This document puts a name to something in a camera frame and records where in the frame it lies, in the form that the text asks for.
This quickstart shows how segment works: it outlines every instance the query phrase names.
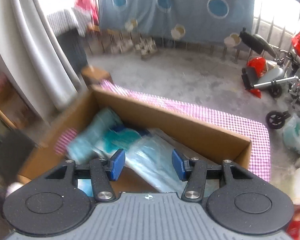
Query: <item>metal screw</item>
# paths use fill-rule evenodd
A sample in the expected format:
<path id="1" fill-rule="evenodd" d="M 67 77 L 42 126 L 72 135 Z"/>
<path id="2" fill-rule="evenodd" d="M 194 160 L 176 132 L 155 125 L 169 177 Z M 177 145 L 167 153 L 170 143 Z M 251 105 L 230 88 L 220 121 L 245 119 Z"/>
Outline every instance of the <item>metal screw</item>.
<path id="1" fill-rule="evenodd" d="M 110 191 L 101 191 L 98 193 L 99 199 L 110 199 L 113 197 L 113 194 Z"/>
<path id="2" fill-rule="evenodd" d="M 185 197 L 190 198 L 190 199 L 196 199 L 196 198 L 200 197 L 200 193 L 196 192 L 196 191 L 193 191 L 193 190 L 190 190 L 190 191 L 187 191 L 185 193 Z"/>
<path id="3" fill-rule="evenodd" d="M 150 200 L 150 199 L 152 199 L 153 198 L 153 196 L 151 196 L 151 195 L 146 195 L 145 196 L 145 199 L 147 199 L 147 200 Z"/>

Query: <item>white curtain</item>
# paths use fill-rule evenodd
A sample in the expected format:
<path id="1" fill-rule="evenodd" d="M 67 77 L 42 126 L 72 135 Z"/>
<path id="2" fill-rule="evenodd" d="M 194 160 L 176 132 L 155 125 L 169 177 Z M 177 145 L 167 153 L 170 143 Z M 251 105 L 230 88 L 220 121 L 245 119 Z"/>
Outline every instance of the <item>white curtain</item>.
<path id="1" fill-rule="evenodd" d="M 32 64 L 56 108 L 63 110 L 76 97 L 81 83 L 36 1 L 11 0 L 11 3 Z"/>

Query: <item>concrete floor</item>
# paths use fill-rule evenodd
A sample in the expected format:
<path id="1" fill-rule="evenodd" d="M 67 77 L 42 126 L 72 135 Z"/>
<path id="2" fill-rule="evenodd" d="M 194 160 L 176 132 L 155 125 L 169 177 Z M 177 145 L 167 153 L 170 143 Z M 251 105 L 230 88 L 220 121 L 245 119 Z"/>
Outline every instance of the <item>concrete floor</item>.
<path id="1" fill-rule="evenodd" d="M 287 110 L 284 96 L 275 100 L 267 92 L 259 99 L 245 91 L 241 68 L 222 61 L 219 55 L 184 49 L 159 49 L 158 54 L 141 60 L 137 52 L 123 55 L 88 55 L 89 64 L 103 68 L 114 83 L 124 88 L 206 106 L 266 124 L 271 110 Z M 293 164 L 298 158 L 282 142 L 281 130 L 269 130 L 271 143 L 271 183 L 290 193 L 284 182 L 291 180 Z"/>

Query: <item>gray gripper base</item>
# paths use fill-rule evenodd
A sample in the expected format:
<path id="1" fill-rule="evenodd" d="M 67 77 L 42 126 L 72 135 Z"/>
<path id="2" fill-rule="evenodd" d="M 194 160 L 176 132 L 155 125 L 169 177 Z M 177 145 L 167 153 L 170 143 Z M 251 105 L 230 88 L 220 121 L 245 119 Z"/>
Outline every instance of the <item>gray gripper base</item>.
<path id="1" fill-rule="evenodd" d="M 81 226 L 59 236 L 11 234 L 7 240 L 291 240 L 283 231 L 247 236 L 214 222 L 197 203 L 180 200 L 176 193 L 122 193 L 112 203 L 98 204 Z"/>

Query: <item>caster wheel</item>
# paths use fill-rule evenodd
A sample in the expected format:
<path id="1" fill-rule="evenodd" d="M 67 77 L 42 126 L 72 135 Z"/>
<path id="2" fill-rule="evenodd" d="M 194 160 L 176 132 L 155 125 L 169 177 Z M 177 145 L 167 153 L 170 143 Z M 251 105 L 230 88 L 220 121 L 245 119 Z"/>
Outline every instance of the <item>caster wheel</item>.
<path id="1" fill-rule="evenodd" d="M 266 122 L 269 128 L 277 130 L 284 126 L 286 118 L 282 112 L 271 111 L 266 116 Z"/>
<path id="2" fill-rule="evenodd" d="M 273 98 L 279 98 L 282 95 L 282 86 L 280 85 L 271 86 L 268 91 Z"/>

